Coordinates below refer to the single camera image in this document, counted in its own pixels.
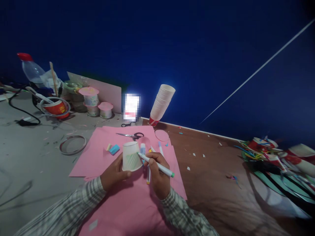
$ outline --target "brown table surface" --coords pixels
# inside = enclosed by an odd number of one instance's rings
[[[220,235],[311,235],[303,220],[296,219],[307,216],[248,170],[234,147],[237,141],[164,123],[154,129],[170,136],[188,205],[203,213]],[[226,175],[236,176],[242,189]]]

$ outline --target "scissors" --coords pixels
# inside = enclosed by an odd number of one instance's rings
[[[141,137],[144,136],[143,133],[135,133],[134,135],[130,135],[130,134],[120,134],[120,133],[116,133],[116,134],[123,135],[123,136],[127,136],[127,137],[131,137],[133,141],[135,141],[136,139],[139,139],[139,138],[141,138]]]

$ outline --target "blue eraser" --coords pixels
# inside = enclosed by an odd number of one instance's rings
[[[109,152],[112,154],[112,155],[115,155],[116,152],[118,152],[120,149],[120,147],[116,144],[115,146],[113,146],[111,149],[109,149]]]

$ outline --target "eraser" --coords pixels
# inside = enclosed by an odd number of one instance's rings
[[[112,155],[114,155],[116,152],[119,151],[119,149],[120,149],[120,147],[116,144],[115,146],[113,146],[113,147],[109,150],[109,152],[110,152]]]
[[[106,151],[109,151],[111,149],[112,145],[111,144],[108,144],[107,148],[106,148]]]

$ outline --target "plastic bottle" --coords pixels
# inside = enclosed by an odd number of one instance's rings
[[[45,87],[43,81],[40,79],[40,76],[45,71],[33,61],[30,54],[18,53],[17,55],[22,60],[22,69],[29,81],[33,82],[39,88]]]

